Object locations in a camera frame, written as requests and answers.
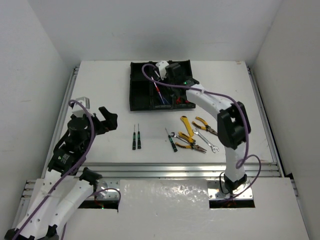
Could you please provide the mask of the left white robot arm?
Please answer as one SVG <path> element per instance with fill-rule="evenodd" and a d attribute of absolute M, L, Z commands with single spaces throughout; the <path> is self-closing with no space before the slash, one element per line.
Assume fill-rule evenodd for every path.
<path fill-rule="evenodd" d="M 21 222 L 5 234 L 6 240 L 57 240 L 78 207 L 97 195 L 102 175 L 85 167 L 78 170 L 97 135 L 114 131 L 118 115 L 104 106 L 98 109 L 104 120 L 88 110 L 73 112 L 67 130 L 53 149 L 42 185 Z"/>

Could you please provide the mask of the yellow pliers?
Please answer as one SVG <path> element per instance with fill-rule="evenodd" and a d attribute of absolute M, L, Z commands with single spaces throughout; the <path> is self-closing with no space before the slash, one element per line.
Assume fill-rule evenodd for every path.
<path fill-rule="evenodd" d="M 202 125 L 197 124 L 195 121 L 192 121 L 192 125 L 195 126 L 196 128 L 209 132 L 215 136 L 218 136 L 218 132 L 215 131 L 203 118 L 196 116 L 196 120 L 200 121 Z"/>
<path fill-rule="evenodd" d="M 184 142 L 185 144 L 181 144 L 179 142 L 175 142 L 175 145 L 178 146 L 179 148 L 190 149 L 190 150 L 198 151 L 198 152 L 204 153 L 204 154 L 207 153 L 207 150 L 205 148 L 199 146 L 196 143 L 196 140 L 193 139 L 192 137 L 186 135 L 185 133 L 183 133 L 181 131 L 179 131 L 176 135 L 187 141 L 187 143 Z"/>

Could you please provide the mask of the green black screwdriver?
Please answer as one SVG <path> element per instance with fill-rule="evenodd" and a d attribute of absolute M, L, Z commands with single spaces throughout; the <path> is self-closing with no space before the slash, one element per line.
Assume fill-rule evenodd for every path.
<path fill-rule="evenodd" d="M 168 130 L 167 130 L 166 128 L 165 128 L 165 131 L 166 131 L 166 133 L 167 133 L 167 136 L 168 136 L 168 139 L 169 139 L 170 144 L 171 144 L 171 146 L 172 146 L 172 149 L 173 149 L 173 151 L 176 153 L 176 152 L 178 151 L 178 149 L 177 149 L 175 143 L 174 143 L 173 140 L 172 140 L 172 136 L 169 134 L 169 132 L 168 132 Z"/>

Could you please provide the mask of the blue red screwdriver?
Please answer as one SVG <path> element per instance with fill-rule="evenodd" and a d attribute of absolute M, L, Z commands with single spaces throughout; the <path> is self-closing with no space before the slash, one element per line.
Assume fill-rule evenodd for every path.
<path fill-rule="evenodd" d="M 161 99 L 161 101 L 162 101 L 162 103 L 164 105 L 170 105 L 171 104 L 169 101 L 166 100 L 166 98 L 162 94 L 160 94 L 160 99 Z"/>
<path fill-rule="evenodd" d="M 160 78 L 160 75 L 156 71 L 154 73 L 158 78 Z M 155 82 L 154 82 L 154 86 L 155 86 L 155 89 L 156 89 L 156 91 L 157 91 L 157 93 L 158 93 L 158 95 L 160 97 L 160 95 L 162 95 L 162 94 L 161 94 L 161 91 L 160 91 L 158 85 Z"/>

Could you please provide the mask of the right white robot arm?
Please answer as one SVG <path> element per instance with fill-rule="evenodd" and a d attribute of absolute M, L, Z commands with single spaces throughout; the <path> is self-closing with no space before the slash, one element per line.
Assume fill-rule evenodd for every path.
<path fill-rule="evenodd" d="M 247 180 L 244 169 L 249 151 L 251 127 L 245 106 L 223 94 L 211 94 L 199 81 L 185 74 L 179 63 L 165 67 L 166 82 L 183 99 L 205 110 L 217 121 L 217 136 L 225 147 L 226 169 L 224 185 L 232 194 Z"/>

